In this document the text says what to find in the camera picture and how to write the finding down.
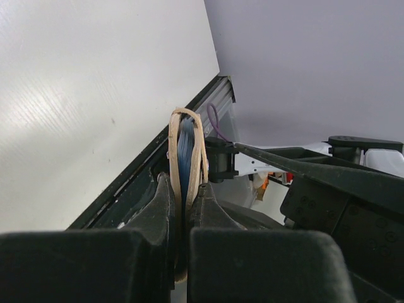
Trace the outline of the beige card holder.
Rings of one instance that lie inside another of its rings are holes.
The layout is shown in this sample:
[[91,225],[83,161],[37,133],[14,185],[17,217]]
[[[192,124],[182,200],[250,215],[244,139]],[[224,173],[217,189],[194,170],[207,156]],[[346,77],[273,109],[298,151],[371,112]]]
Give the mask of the beige card holder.
[[208,182],[208,159],[199,114],[176,108],[169,120],[169,175],[175,205],[174,281],[187,280],[187,232],[198,188]]

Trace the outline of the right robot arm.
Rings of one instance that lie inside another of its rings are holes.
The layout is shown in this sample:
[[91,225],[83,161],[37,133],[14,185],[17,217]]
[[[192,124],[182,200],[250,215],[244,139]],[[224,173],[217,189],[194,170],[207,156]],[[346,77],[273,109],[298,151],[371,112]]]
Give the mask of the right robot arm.
[[280,170],[293,180],[280,212],[297,230],[332,236],[359,302],[403,300],[403,179],[302,147],[205,140],[209,179]]

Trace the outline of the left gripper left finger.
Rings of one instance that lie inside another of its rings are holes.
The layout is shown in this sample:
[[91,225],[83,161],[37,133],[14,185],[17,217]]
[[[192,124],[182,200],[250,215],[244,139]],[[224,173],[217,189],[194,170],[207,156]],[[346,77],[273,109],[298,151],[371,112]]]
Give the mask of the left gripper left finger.
[[167,174],[120,229],[1,236],[2,302],[168,302],[174,288],[174,194]]

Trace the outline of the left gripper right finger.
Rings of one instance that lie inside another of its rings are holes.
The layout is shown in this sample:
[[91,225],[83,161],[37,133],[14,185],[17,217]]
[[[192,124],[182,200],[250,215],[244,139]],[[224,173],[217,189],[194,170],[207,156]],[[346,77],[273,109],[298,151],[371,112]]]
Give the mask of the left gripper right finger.
[[342,252],[327,234],[244,229],[199,187],[189,218],[189,302],[355,302]]

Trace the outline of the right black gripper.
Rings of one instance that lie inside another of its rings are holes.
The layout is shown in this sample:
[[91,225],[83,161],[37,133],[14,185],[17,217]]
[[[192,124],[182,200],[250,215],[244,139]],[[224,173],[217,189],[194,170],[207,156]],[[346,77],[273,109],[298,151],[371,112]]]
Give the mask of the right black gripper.
[[[291,160],[235,144],[256,160],[369,202],[402,202],[401,177],[364,169]],[[359,302],[403,300],[403,222],[358,198],[295,178],[280,212],[295,229],[329,234],[342,251]]]

